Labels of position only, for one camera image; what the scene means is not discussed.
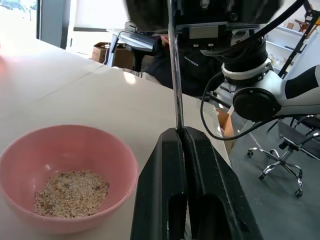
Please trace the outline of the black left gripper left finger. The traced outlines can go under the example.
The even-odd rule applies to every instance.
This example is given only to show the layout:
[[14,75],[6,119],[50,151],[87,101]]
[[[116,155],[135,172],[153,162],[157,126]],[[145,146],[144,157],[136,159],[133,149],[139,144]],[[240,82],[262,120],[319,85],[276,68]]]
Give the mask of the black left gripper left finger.
[[184,151],[174,128],[160,134],[137,183],[130,240],[182,240],[187,211]]

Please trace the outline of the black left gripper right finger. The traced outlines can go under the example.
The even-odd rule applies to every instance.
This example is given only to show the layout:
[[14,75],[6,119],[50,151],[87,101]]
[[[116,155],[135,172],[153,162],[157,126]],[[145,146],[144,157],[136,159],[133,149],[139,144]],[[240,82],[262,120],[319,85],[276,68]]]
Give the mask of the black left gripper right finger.
[[239,179],[205,133],[186,127],[182,146],[194,240],[263,240]]

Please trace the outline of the metal spoon handle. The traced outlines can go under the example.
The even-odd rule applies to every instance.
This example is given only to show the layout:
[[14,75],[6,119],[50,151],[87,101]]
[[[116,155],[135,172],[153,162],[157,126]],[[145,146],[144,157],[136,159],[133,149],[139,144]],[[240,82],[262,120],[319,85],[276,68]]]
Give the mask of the metal spoon handle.
[[181,86],[181,71],[179,62],[178,34],[176,30],[175,0],[167,0],[168,7],[168,40],[171,64],[172,87],[174,91],[176,131],[184,131],[183,96]]

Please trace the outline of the oatmeal flakes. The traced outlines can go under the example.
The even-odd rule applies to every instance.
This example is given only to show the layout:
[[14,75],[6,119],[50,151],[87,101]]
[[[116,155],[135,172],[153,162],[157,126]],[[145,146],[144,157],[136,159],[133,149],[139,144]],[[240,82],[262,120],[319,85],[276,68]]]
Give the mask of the oatmeal flakes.
[[50,177],[34,194],[34,212],[49,218],[77,219],[95,215],[110,184],[91,170],[67,171]]

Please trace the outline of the pink bowl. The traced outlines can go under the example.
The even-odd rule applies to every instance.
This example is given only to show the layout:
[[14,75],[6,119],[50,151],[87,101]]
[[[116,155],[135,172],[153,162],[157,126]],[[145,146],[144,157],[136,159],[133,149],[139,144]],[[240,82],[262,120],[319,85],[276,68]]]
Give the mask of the pink bowl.
[[[52,218],[35,213],[35,193],[57,174],[92,170],[109,184],[96,214]],[[139,164],[131,149],[112,134],[83,125],[56,125],[30,132],[0,156],[0,192],[24,223],[51,234],[73,234],[101,225],[134,192]]]

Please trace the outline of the person in black jacket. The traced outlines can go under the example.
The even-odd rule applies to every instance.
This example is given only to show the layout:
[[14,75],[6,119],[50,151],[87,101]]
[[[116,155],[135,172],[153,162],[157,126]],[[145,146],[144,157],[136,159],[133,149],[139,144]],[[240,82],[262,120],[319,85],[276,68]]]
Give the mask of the person in black jacket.
[[[161,85],[172,89],[172,71],[168,36],[156,36],[154,58],[146,72]],[[219,59],[203,55],[198,49],[179,48],[181,90],[183,94],[200,97],[209,80],[221,70]]]

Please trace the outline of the brown cardboard box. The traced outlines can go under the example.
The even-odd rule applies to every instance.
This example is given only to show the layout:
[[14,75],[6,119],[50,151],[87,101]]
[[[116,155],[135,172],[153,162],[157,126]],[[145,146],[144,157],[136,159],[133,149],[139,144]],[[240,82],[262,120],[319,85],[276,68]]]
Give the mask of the brown cardboard box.
[[134,54],[125,43],[118,43],[113,55],[113,67],[132,70],[134,67]]
[[110,42],[98,42],[93,46],[91,60],[103,64],[108,56]]
[[[217,111],[217,117],[218,117],[220,129],[222,132],[222,136],[224,138],[234,137],[235,134],[234,134],[231,116],[227,112],[223,111],[218,107],[216,107],[215,110]],[[236,142],[235,140],[228,140],[224,142],[228,155],[232,151],[232,148],[234,147],[235,142]]]

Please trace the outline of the black office chair chrome base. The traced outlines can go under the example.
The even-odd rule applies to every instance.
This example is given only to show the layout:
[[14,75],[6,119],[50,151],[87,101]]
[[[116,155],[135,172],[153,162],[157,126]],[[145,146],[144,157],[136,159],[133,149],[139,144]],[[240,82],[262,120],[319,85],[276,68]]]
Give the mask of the black office chair chrome base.
[[287,159],[294,152],[303,152],[307,156],[320,161],[320,116],[305,115],[293,117],[290,124],[278,120],[272,125],[278,127],[279,137],[282,142],[279,144],[281,150],[286,150],[283,155],[279,155],[275,149],[266,151],[261,148],[253,147],[248,149],[247,156],[250,158],[254,152],[261,152],[275,163],[268,165],[259,175],[262,181],[266,176],[277,167],[283,167],[288,173],[293,175],[298,183],[298,189],[294,195],[297,198],[303,196],[303,170],[295,164],[287,162]]

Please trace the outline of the white shelf unit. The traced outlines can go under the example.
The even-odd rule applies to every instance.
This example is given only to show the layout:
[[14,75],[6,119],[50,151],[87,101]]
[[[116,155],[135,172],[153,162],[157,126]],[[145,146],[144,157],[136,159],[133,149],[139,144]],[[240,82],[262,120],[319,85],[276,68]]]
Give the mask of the white shelf unit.
[[[287,68],[287,75],[285,78],[293,73],[293,69],[305,56],[308,48],[314,44],[314,41],[318,36],[318,30],[320,30],[320,18],[317,24],[316,30],[304,41],[301,47],[301,50],[304,49],[303,52],[301,54],[298,53]],[[294,21],[282,23],[266,35],[266,50],[268,52],[268,57],[271,60],[272,67],[277,75],[279,75],[280,70],[303,36],[307,27],[305,21],[296,19]]]

